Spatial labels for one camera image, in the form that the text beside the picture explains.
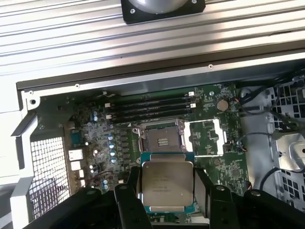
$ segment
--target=green circuit board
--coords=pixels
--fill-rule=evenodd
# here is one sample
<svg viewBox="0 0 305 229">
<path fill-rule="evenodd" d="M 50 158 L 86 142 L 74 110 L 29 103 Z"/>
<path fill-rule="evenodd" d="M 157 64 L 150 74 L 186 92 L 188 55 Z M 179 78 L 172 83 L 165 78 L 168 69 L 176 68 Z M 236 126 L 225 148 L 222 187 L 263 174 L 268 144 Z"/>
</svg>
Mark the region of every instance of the green circuit board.
<svg viewBox="0 0 305 229">
<path fill-rule="evenodd" d="M 107 118 L 109 111 L 105 108 L 107 103 L 124 105 L 135 102 L 145 105 L 147 100 L 186 95 L 189 92 L 194 93 L 192 100 L 196 104 L 191 113 L 175 114 L 173 112 L 170 117 L 144 119 L 141 118 L 142 110 L 139 109 L 134 111 L 135 114 L 139 114 L 138 119 L 133 119 L 131 116 L 130 121 L 127 119 L 127 121 L 114 122 L 113 119 Z M 237 145 L 241 136 L 241 125 L 235 97 L 234 84 L 205 85 L 131 96 L 99 96 L 93 102 L 82 103 L 75 107 L 76 115 L 73 118 L 78 123 L 84 140 L 90 142 L 88 165 L 99 164 L 102 171 L 111 171 L 101 177 L 101 180 L 108 180 L 108 188 L 113 188 L 122 179 L 122 174 L 128 173 L 132 166 L 139 166 L 141 148 L 139 136 L 135 133 L 134 127 L 145 123 L 179 119 L 189 123 L 188 140 L 195 152 L 195 166 L 203 167 L 214 184 L 225 185 L 242 195 L 246 191 L 245 181 L 248 180 L 248 171 L 245 154 Z M 173 123 L 155 124 L 148 126 L 147 130 L 170 128 L 172 125 Z M 225 140 L 221 147 L 218 144 L 220 137 L 217 131 L 219 129 L 222 130 Z M 98 149 L 97 154 L 92 153 L 95 149 Z M 115 156 L 111 156 L 110 152 L 115 152 Z M 87 176 L 90 179 L 92 174 L 88 172 Z M 97 188 L 107 191 L 104 186 L 100 182 Z M 159 218 L 163 218 L 161 220 L 165 222 L 177 220 L 174 214 L 166 215 L 166 217 L 151 216 L 152 221 Z"/>
</svg>

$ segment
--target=circuit board chip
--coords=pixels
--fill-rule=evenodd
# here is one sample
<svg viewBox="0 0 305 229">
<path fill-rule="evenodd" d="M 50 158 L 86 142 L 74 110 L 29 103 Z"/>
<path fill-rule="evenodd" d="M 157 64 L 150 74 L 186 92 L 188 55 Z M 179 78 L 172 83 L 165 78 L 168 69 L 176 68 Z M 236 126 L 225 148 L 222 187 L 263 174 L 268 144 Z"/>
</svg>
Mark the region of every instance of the circuit board chip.
<svg viewBox="0 0 305 229">
<path fill-rule="evenodd" d="M 181 140 L 176 126 L 147 130 L 146 139 L 149 152 L 181 151 Z"/>
<path fill-rule="evenodd" d="M 233 177 L 239 177 L 240 176 L 239 170 L 238 169 L 232 169 L 232 176 Z"/>
<path fill-rule="evenodd" d="M 193 186 L 193 164 L 189 161 L 148 161 L 142 165 L 145 206 L 189 206 Z"/>
</svg>

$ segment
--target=cpu socket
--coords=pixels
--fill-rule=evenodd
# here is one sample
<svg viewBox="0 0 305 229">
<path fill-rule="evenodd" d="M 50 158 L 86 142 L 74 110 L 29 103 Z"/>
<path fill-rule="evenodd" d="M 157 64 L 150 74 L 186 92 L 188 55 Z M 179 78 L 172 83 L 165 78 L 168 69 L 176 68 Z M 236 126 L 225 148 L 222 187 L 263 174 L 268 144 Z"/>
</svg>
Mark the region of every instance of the cpu socket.
<svg viewBox="0 0 305 229">
<path fill-rule="evenodd" d="M 181 119 L 145 123 L 133 129 L 141 152 L 185 152 L 184 121 Z"/>
</svg>

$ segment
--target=ram slot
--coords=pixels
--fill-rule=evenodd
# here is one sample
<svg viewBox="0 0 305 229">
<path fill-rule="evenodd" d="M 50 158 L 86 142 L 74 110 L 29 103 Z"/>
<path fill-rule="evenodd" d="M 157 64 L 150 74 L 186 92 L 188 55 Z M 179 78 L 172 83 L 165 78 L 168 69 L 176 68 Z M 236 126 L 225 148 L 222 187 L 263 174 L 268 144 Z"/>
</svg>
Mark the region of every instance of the ram slot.
<svg viewBox="0 0 305 229">
<path fill-rule="evenodd" d="M 166 97 L 143 97 L 141 99 L 131 100 L 131 101 L 117 101 L 115 104 L 117 106 L 128 106 L 136 103 L 147 103 L 147 102 L 154 102 L 161 100 L 179 99 L 184 97 L 189 97 L 189 96 L 185 94 L 174 94 L 174 95 L 168 95 Z"/>
<path fill-rule="evenodd" d="M 154 106 L 148 106 L 141 109 L 132 109 L 127 111 L 120 111 L 109 114 L 112 114 L 113 117 L 121 117 L 121 116 L 131 116 L 132 114 L 135 115 L 141 115 L 141 114 L 147 114 L 147 113 L 158 113 L 158 112 L 166 112 L 171 110 L 180 110 L 185 108 L 190 108 L 191 103 L 183 103 L 183 104 L 171 104 L 171 105 L 154 105 Z"/>
<path fill-rule="evenodd" d="M 134 109 L 142 109 L 150 106 L 167 106 L 172 104 L 181 104 L 181 103 L 191 103 L 192 98 L 189 96 L 185 97 L 175 97 L 175 98 L 154 98 L 152 101 L 135 101 L 132 104 L 118 104 L 113 103 L 108 106 L 110 111 L 127 111 L 127 110 L 134 110 Z"/>
<path fill-rule="evenodd" d="M 148 113 L 148 114 L 140 114 L 140 115 L 132 115 L 126 117 L 118 117 L 111 119 L 111 123 L 118 124 L 118 123 L 129 123 L 129 122 L 137 122 L 142 120 L 150 120 L 150 119 L 157 119 L 157 118 L 165 118 L 165 117 L 173 117 L 173 116 L 182 116 L 191 114 L 191 108 L 180 109 L 180 110 L 171 110 L 166 112 L 158 112 L 158 113 Z"/>
</svg>

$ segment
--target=black cable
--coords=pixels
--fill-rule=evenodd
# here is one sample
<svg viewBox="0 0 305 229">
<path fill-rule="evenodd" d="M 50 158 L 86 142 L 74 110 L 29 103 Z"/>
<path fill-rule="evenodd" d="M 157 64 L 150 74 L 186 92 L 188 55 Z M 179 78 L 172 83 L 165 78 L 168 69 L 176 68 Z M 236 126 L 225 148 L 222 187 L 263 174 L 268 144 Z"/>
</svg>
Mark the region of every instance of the black cable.
<svg viewBox="0 0 305 229">
<path fill-rule="evenodd" d="M 265 176 L 263 177 L 263 179 L 261 180 L 261 183 L 259 184 L 259 190 L 263 190 L 264 184 L 266 182 L 266 180 L 276 171 L 281 170 L 280 168 L 274 167 L 272 169 L 270 169 Z M 290 173 L 305 173 L 305 169 L 302 169 L 300 171 L 293 171 L 293 170 L 287 170 Z"/>
<path fill-rule="evenodd" d="M 245 137 L 248 137 L 250 135 L 266 135 L 268 137 L 272 136 L 272 134 L 269 134 L 269 133 L 265 133 L 265 132 L 252 132 L 252 133 L 248 133 L 248 134 L 245 134 L 243 136 L 241 136 L 239 139 L 238 139 L 238 143 L 241 143 L 242 140 L 245 138 Z"/>
<path fill-rule="evenodd" d="M 284 76 L 278 77 L 274 80 L 271 80 L 269 83 L 266 83 L 264 86 L 259 87 L 258 89 L 252 91 L 251 93 L 245 95 L 244 97 L 239 99 L 239 102 L 241 105 L 244 105 L 253 99 L 255 99 L 261 92 L 265 91 L 266 89 L 273 87 L 277 84 L 284 84 L 291 81 L 292 78 L 302 75 L 305 73 L 305 68 L 301 67 L 293 72 L 289 72 L 288 74 L 285 74 Z"/>
<path fill-rule="evenodd" d="M 283 124 L 290 129 L 289 131 L 300 131 L 301 130 L 301 128 L 299 127 L 301 122 L 299 122 L 298 120 L 295 120 L 290 117 L 285 117 L 284 115 L 279 114 L 275 111 L 270 111 L 270 114 L 272 114 L 278 120 L 281 120 L 283 122 Z"/>
<path fill-rule="evenodd" d="M 247 111 L 247 109 L 245 109 L 245 108 L 242 106 L 240 100 L 236 100 L 236 101 L 238 102 L 240 109 L 241 109 L 243 112 L 245 112 L 246 114 L 248 114 L 248 115 L 262 115 L 262 114 L 264 114 L 264 113 L 271 112 L 272 109 L 273 109 L 274 107 L 276 107 L 276 105 L 277 105 L 278 102 L 280 101 L 280 85 L 278 84 L 276 88 L 277 88 L 277 97 L 276 97 L 276 100 L 275 100 L 274 104 L 273 104 L 272 106 L 270 106 L 270 107 L 264 108 L 264 110 L 263 110 L 263 111 L 260 111 L 260 112 L 250 112 L 250 111 Z"/>
</svg>

